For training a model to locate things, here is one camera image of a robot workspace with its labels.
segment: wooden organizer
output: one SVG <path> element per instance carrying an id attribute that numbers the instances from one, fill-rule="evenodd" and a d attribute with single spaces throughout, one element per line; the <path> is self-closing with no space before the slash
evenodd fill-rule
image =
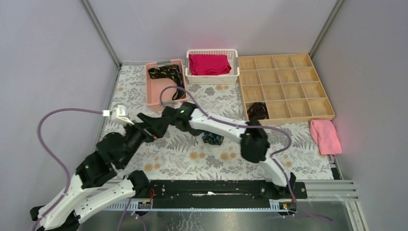
<path id="1" fill-rule="evenodd" d="M 239 58 L 243 113 L 255 102 L 268 108 L 262 125 L 333 119 L 335 114 L 308 54 L 242 56 Z"/>

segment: metal corner post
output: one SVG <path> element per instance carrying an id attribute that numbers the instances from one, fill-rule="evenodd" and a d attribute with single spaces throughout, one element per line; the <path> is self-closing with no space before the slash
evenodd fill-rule
<path id="1" fill-rule="evenodd" d="M 337 13 L 341 9 L 343 3 L 345 0 L 337 0 L 336 3 L 334 4 L 333 9 L 331 10 L 329 17 L 327 18 L 323 28 L 321 29 L 319 36 L 317 37 L 315 43 L 312 46 L 312 49 L 309 52 L 310 58 L 313 59 L 317 49 L 319 48 L 321 42 L 323 41 L 324 37 L 327 34 L 327 31 L 329 30 L 330 26 L 332 25 L 334 19 L 336 18 Z"/>
<path id="2" fill-rule="evenodd" d="M 101 39 L 102 43 L 104 44 L 106 50 L 109 53 L 109 56 L 111 56 L 112 61 L 116 65 L 117 68 L 120 68 L 121 62 L 119 58 L 117 57 L 117 54 L 115 50 L 112 47 L 112 44 L 109 42 L 108 37 L 105 34 L 105 31 L 103 30 L 101 23 L 99 22 L 98 18 L 96 17 L 95 12 L 92 9 L 92 6 L 90 5 L 90 2 L 88 0 L 79 0 L 81 2 L 82 7 L 84 8 L 85 12 L 87 13 L 89 20 L 92 22 L 96 32 L 98 33 L 99 38 Z"/>

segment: red cloth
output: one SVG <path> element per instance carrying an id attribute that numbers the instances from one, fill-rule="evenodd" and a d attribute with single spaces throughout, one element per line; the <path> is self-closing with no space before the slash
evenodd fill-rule
<path id="1" fill-rule="evenodd" d="M 194 76 L 218 76 L 228 74 L 231 70 L 224 54 L 190 54 L 189 62 Z"/>

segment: table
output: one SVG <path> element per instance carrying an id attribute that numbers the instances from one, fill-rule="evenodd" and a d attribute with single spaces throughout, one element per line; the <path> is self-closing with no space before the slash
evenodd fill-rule
<path id="1" fill-rule="evenodd" d="M 145 67 L 124 65 L 117 81 L 112 105 L 127 106 L 130 119 L 140 121 L 137 113 L 159 117 L 146 105 Z M 242 102 L 238 84 L 187 85 L 197 102 L 207 111 L 243 120 Z M 277 127 L 289 132 L 292 146 L 277 158 L 298 180 L 332 180 L 333 175 L 326 156 L 319 150 L 309 134 L 308 123 L 282 124 Z M 107 122 L 103 135 L 123 133 L 124 129 Z M 287 141 L 283 134 L 266 131 L 274 149 L 281 149 Z M 245 161 L 240 146 L 225 138 L 220 146 L 203 142 L 201 135 L 194 137 L 169 126 L 162 139 L 140 146 L 128 166 L 118 172 L 118 177 L 143 170 L 150 180 L 267 180 L 269 176 L 258 165 Z"/>

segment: white wall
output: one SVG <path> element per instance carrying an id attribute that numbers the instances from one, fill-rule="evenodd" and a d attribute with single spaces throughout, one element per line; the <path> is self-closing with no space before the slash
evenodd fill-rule
<path id="1" fill-rule="evenodd" d="M 0 1 L 0 224 L 31 230 L 29 210 L 65 185 L 36 138 L 39 120 L 64 107 L 101 110 L 115 66 L 78 0 Z M 61 113 L 45 142 L 71 173 L 90 154 L 101 117 Z"/>
<path id="2" fill-rule="evenodd" d="M 314 63 L 371 231 L 407 230 L 408 1 L 348 0 Z"/>
<path id="3" fill-rule="evenodd" d="M 90 0 L 122 62 L 309 52 L 336 0 Z"/>

